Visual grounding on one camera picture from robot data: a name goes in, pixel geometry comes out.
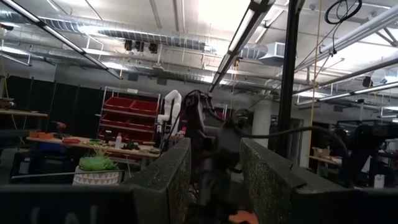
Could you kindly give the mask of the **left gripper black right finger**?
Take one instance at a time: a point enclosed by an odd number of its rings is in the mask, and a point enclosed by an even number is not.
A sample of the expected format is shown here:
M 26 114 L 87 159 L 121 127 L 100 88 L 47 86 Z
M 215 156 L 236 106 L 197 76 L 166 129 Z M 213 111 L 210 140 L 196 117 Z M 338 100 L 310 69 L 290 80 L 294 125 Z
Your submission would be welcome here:
M 397 224 L 397 189 L 344 188 L 248 138 L 239 154 L 259 223 Z

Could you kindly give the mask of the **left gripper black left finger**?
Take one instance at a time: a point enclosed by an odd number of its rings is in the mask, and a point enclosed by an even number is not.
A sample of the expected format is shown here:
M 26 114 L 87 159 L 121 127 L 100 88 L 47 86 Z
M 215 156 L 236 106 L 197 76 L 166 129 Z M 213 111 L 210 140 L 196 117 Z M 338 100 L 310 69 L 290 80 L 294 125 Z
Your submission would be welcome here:
M 182 223 L 190 171 L 184 138 L 120 185 L 5 185 L 1 223 Z

